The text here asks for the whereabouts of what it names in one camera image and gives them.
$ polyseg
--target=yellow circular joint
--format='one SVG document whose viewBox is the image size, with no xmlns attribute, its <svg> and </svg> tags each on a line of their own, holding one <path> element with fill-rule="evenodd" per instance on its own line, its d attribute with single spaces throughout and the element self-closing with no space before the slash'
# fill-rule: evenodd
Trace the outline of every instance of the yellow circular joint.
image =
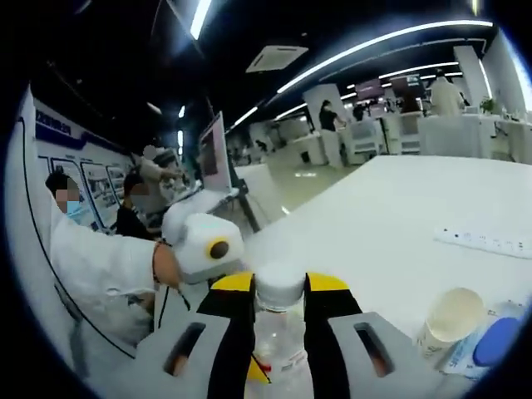
<svg viewBox="0 0 532 399">
<path fill-rule="evenodd" d="M 229 252 L 229 242 L 226 237 L 218 237 L 207 244 L 207 258 L 213 260 L 222 259 Z"/>
</svg>

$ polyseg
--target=potted plant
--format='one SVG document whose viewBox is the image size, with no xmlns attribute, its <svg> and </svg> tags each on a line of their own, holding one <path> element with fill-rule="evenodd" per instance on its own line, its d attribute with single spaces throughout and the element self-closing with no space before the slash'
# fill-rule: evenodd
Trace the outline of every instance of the potted plant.
<svg viewBox="0 0 532 399">
<path fill-rule="evenodd" d="M 485 97 L 480 103 L 480 108 L 485 114 L 493 114 L 495 110 L 495 100 L 493 98 Z"/>
</svg>

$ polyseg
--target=white bottle cap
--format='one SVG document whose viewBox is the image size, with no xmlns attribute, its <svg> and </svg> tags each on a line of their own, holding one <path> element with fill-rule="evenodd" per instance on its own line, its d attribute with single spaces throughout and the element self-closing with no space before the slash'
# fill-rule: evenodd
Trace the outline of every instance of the white bottle cap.
<svg viewBox="0 0 532 399">
<path fill-rule="evenodd" d="M 260 306 L 283 311 L 303 296 L 307 275 L 293 265 L 275 263 L 263 266 L 255 273 L 255 289 Z"/>
</svg>

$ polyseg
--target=air conditioner vent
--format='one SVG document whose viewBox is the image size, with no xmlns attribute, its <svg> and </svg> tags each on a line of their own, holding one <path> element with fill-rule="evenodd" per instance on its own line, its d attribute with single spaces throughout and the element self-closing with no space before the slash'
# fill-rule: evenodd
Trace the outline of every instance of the air conditioner vent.
<svg viewBox="0 0 532 399">
<path fill-rule="evenodd" d="M 307 51 L 306 47 L 266 46 L 251 62 L 246 73 L 280 71 Z"/>
</svg>

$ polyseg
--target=paper cup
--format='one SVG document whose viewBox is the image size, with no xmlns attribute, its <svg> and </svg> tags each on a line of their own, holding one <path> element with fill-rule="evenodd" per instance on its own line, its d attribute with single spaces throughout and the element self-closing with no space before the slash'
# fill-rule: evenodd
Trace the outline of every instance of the paper cup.
<svg viewBox="0 0 532 399">
<path fill-rule="evenodd" d="M 467 337 L 484 316 L 484 304 L 476 292 L 454 288 L 444 293 L 432 306 L 417 338 L 423 357 L 431 357 Z"/>
</svg>

